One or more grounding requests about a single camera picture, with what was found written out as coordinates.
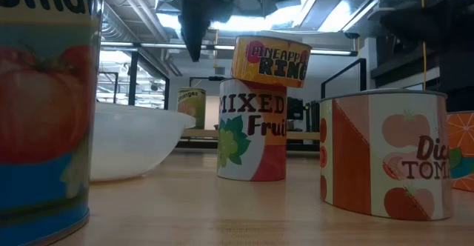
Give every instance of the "diced tomato can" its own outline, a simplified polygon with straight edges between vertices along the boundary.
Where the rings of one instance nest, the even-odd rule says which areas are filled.
[[[321,198],[392,219],[453,214],[446,96],[370,90],[321,100]]]
[[[285,178],[287,88],[228,79],[220,85],[218,170],[222,178]]]
[[[87,221],[104,0],[0,0],[0,245]]]
[[[266,36],[239,36],[231,75],[235,79],[303,87],[311,46]]]

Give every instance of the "small yellow can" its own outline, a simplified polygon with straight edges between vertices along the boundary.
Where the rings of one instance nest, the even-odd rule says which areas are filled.
[[[194,129],[204,129],[206,118],[206,90],[183,87],[178,91],[178,112],[196,119]]]
[[[264,36],[237,37],[233,78],[284,87],[303,87],[311,46]]]

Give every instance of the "orange can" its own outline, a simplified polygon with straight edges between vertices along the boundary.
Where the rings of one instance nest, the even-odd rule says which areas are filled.
[[[474,112],[447,116],[453,187],[474,192]]]
[[[311,46],[264,36],[239,36],[233,78],[284,87],[303,87]]]
[[[287,88],[228,79],[221,82],[217,175],[227,179],[285,178]]]

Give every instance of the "shelf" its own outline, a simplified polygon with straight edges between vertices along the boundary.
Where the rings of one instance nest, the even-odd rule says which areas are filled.
[[[217,130],[195,130],[186,129],[183,133],[184,138],[195,137],[195,138],[217,138]],[[309,139],[319,140],[319,133],[317,132],[288,132],[287,139]]]

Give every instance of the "window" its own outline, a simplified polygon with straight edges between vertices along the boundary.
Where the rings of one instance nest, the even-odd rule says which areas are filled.
[[[97,101],[164,109],[167,80],[148,63],[140,61],[136,68],[135,97],[130,98],[132,53],[120,50],[101,50]]]

